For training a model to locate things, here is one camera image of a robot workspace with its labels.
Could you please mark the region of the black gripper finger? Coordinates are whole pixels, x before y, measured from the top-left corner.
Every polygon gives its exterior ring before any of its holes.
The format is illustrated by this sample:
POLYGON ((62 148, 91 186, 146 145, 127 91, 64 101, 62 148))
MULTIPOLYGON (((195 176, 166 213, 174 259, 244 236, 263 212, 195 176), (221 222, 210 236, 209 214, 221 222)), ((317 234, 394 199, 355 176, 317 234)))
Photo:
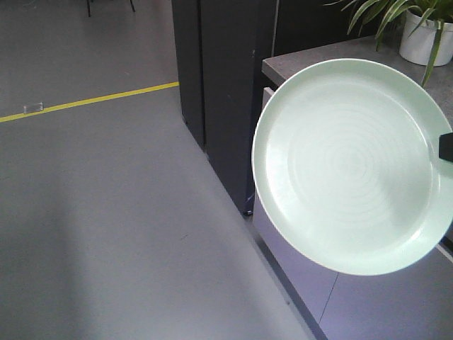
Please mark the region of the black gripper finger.
POLYGON ((440 159, 453 159, 453 132, 439 136, 438 157, 440 159))

